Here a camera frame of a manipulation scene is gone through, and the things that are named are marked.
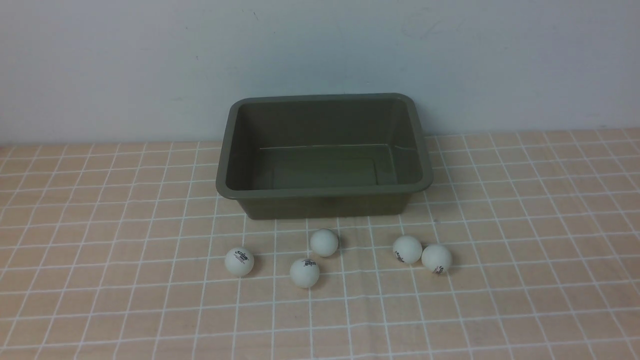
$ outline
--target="printed logo on ball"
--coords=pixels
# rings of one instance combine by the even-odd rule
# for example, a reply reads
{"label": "printed logo on ball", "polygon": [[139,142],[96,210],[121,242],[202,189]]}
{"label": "printed logo on ball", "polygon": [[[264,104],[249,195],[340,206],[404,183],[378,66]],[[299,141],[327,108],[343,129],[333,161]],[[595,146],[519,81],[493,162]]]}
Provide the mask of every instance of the printed logo on ball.
{"label": "printed logo on ball", "polygon": [[394,254],[396,254],[396,259],[398,259],[398,261],[404,263],[404,260],[402,259],[402,256],[400,256],[400,253],[398,251],[394,251]]}
{"label": "printed logo on ball", "polygon": [[247,255],[244,252],[241,252],[240,250],[237,250],[234,255],[236,256],[236,259],[238,259],[238,261],[240,261],[243,264],[245,261],[249,260],[249,257],[247,257]]}

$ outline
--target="tray bottom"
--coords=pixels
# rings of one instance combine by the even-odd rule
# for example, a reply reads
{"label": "tray bottom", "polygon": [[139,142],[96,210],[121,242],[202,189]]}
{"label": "tray bottom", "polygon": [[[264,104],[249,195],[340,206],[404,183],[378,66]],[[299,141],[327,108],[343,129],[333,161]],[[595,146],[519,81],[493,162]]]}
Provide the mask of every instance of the tray bottom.
{"label": "tray bottom", "polygon": [[332,188],[397,184],[387,145],[343,145],[260,149],[255,190]]}

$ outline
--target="white wall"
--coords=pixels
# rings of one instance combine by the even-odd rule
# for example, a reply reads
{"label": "white wall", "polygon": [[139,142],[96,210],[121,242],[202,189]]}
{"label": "white wall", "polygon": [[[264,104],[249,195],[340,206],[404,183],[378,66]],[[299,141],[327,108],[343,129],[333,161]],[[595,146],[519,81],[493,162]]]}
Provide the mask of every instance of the white wall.
{"label": "white wall", "polygon": [[437,133],[638,126],[640,1],[0,1],[0,142],[220,139],[244,97],[360,92]]}

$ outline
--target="gray plastic tray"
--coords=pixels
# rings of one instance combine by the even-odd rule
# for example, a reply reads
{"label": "gray plastic tray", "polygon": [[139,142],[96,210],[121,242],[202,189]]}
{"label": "gray plastic tray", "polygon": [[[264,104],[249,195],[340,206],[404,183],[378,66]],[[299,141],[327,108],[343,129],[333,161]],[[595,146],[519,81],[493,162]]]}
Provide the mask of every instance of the gray plastic tray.
{"label": "gray plastic tray", "polygon": [[216,187],[274,219],[398,214],[432,182],[409,97],[310,95],[235,103]]}

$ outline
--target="white ping pong ball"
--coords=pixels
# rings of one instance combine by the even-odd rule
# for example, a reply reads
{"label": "white ping pong ball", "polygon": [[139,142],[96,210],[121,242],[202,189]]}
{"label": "white ping pong ball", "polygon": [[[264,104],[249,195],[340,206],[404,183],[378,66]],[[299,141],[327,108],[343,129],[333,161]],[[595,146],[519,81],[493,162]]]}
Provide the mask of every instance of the white ping pong ball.
{"label": "white ping pong ball", "polygon": [[434,274],[440,275],[448,271],[451,263],[451,252],[442,245],[429,245],[422,252],[422,264]]}
{"label": "white ping pong ball", "polygon": [[401,263],[413,264],[422,255],[422,245],[413,236],[400,236],[394,242],[394,255]]}
{"label": "white ping pong ball", "polygon": [[309,245],[313,252],[326,258],[338,250],[338,237],[329,229],[320,229],[313,233]]}
{"label": "white ping pong ball", "polygon": [[235,276],[245,276],[253,268],[253,254],[244,247],[234,247],[225,256],[225,267]]}
{"label": "white ping pong ball", "polygon": [[307,289],[317,283],[320,278],[320,268],[311,259],[297,259],[291,264],[289,276],[297,287]]}

